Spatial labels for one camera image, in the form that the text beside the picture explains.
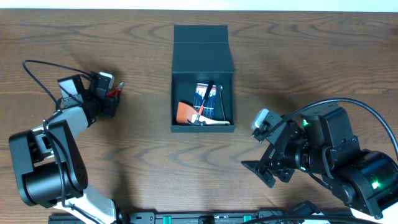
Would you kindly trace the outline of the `red handled pliers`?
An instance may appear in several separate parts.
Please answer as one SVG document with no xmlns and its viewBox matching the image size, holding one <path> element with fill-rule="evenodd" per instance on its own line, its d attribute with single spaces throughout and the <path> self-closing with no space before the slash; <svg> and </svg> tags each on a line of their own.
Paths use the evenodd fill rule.
<svg viewBox="0 0 398 224">
<path fill-rule="evenodd" d="M 124 88 L 124 82 L 121 82 L 113 90 L 107 92 L 106 96 L 107 97 L 116 97 L 116 98 L 118 98 L 120 96 L 120 93 L 122 92 L 123 88 Z"/>
</svg>

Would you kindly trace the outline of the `small black claw hammer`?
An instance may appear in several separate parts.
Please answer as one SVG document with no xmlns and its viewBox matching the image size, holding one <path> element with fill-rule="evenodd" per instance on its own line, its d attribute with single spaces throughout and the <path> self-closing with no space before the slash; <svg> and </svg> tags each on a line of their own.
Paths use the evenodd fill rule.
<svg viewBox="0 0 398 224">
<path fill-rule="evenodd" d="M 214 85 L 214 81 L 213 81 L 213 80 L 209 81 L 209 83 L 208 83 L 208 88 L 207 88 L 207 91 L 206 91 L 206 93 L 205 93 L 205 97 L 204 97 L 202 106 L 204 106 L 206 100 L 208 99 L 209 92 L 210 92 L 210 90 L 212 89 L 213 85 Z"/>
</svg>

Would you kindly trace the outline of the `blue screwdriver set case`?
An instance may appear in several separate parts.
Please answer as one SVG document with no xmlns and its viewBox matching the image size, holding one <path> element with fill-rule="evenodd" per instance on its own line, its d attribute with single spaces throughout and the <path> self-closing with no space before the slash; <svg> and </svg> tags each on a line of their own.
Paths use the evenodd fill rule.
<svg viewBox="0 0 398 224">
<path fill-rule="evenodd" d="M 197 111 L 200 109 L 200 106 L 203 103 L 207 88 L 208 84 L 205 83 L 197 83 L 196 85 L 195 96 L 193 99 L 193 107 Z M 202 115 L 210 119 L 213 119 L 215 116 L 215 103 L 217 99 L 216 94 L 217 94 L 217 88 L 216 85 L 213 85 L 212 89 L 209 92 L 208 99 L 204 104 L 204 109 L 202 111 Z"/>
</svg>

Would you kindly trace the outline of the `silver combination wrench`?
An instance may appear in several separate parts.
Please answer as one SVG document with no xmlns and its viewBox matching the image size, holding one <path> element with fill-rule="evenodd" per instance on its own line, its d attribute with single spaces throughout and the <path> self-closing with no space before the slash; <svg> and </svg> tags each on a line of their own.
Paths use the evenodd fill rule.
<svg viewBox="0 0 398 224">
<path fill-rule="evenodd" d="M 221 104 L 221 109 L 222 109 L 222 112 L 223 112 L 223 120 L 224 121 L 226 121 L 226 116 L 225 116 L 225 111 L 224 111 L 224 104 L 223 104 L 223 97 L 222 97 L 222 91 L 223 91 L 223 85 L 222 84 L 219 84 L 219 98 L 220 98 L 220 104 Z"/>
</svg>

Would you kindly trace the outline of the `orange scraper wooden handle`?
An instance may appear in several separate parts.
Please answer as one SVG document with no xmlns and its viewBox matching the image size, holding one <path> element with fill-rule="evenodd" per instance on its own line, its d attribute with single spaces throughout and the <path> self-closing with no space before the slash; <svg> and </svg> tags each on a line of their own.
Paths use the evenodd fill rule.
<svg viewBox="0 0 398 224">
<path fill-rule="evenodd" d="M 189 124 L 194 126 L 227 126 L 231 123 L 229 121 L 217 121 L 204 116 L 204 106 L 200 106 L 196 110 L 189 104 L 179 102 L 177 108 L 176 123 Z"/>
</svg>

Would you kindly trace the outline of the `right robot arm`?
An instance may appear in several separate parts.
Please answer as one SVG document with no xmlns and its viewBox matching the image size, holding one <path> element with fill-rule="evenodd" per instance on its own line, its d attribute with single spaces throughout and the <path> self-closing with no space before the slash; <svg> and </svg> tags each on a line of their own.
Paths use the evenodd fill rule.
<svg viewBox="0 0 398 224">
<path fill-rule="evenodd" d="M 346 110 L 337 103 L 306 106 L 299 115 L 261 110 L 253 138 L 268 141 L 261 159 L 242 165 L 272 188 L 288 183 L 296 170 L 307 173 L 357 216 L 387 222 L 397 210 L 397 164 L 380 151 L 361 149 Z"/>
</svg>

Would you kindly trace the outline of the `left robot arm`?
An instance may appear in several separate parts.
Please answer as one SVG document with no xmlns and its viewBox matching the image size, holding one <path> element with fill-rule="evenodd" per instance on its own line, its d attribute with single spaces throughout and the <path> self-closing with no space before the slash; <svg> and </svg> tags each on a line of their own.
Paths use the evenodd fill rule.
<svg viewBox="0 0 398 224">
<path fill-rule="evenodd" d="M 120 96 L 111 74 L 92 73 L 85 88 L 80 75 L 58 80 L 63 108 L 40 126 L 9 138 L 19 195 L 29 205 L 64 210 L 84 223 L 129 223 L 110 198 L 88 183 L 85 164 L 75 138 L 97 116 L 111 118 Z"/>
</svg>

